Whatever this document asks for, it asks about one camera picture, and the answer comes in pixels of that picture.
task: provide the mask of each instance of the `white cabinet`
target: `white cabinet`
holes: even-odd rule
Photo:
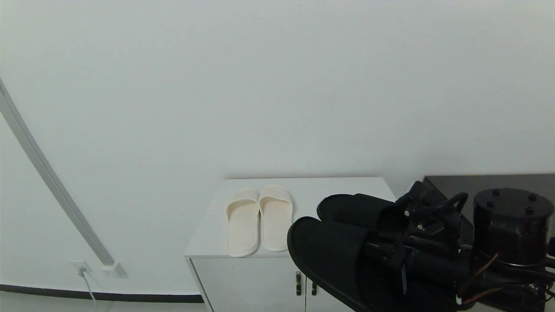
[[[290,258],[193,259],[214,311],[303,312],[305,281]]]
[[[276,253],[260,246],[243,258],[228,256],[225,207],[229,199],[242,188],[260,190],[268,184],[289,190],[293,220],[307,215],[317,218],[316,207],[333,194],[364,193],[395,200],[382,178],[223,180],[185,250],[186,263],[209,311],[350,311],[319,287],[312,295],[312,281],[299,272],[287,251]]]
[[[324,289],[306,279],[306,312],[352,312],[351,308],[335,299]]]

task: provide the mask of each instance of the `cabinet handle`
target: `cabinet handle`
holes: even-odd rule
[[[312,295],[315,296],[316,295],[316,288],[318,286],[316,285],[316,283],[312,282]]]
[[[297,283],[297,296],[301,295],[301,271],[297,271],[295,274],[295,280]]]

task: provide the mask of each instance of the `wall outlet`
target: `wall outlet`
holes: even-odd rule
[[[100,268],[100,271],[107,278],[120,279],[127,277],[127,272],[125,272],[123,266],[119,262],[116,262],[112,266],[103,266],[102,268]]]
[[[87,269],[88,273],[91,272],[91,270],[90,270],[89,266],[87,265],[87,263],[85,262],[85,260],[71,260],[69,263],[71,263],[72,267],[77,272],[79,272],[79,267],[81,267],[81,266],[84,266]]]

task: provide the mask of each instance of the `cabinet door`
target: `cabinet door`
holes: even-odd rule
[[[291,258],[192,259],[214,312],[304,312],[305,277]]]
[[[306,312],[352,312],[352,309],[307,278]]]

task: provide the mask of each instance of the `cabinet top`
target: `cabinet top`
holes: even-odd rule
[[[198,224],[185,250],[186,258],[228,258],[225,207],[233,194],[242,188],[260,191],[268,184],[279,184],[293,196],[293,221],[304,216],[317,218],[316,207],[333,194],[363,193],[395,201],[383,178],[294,178],[294,179],[229,179],[222,180],[211,204]],[[289,257],[289,252],[273,252],[259,246],[248,258]]]

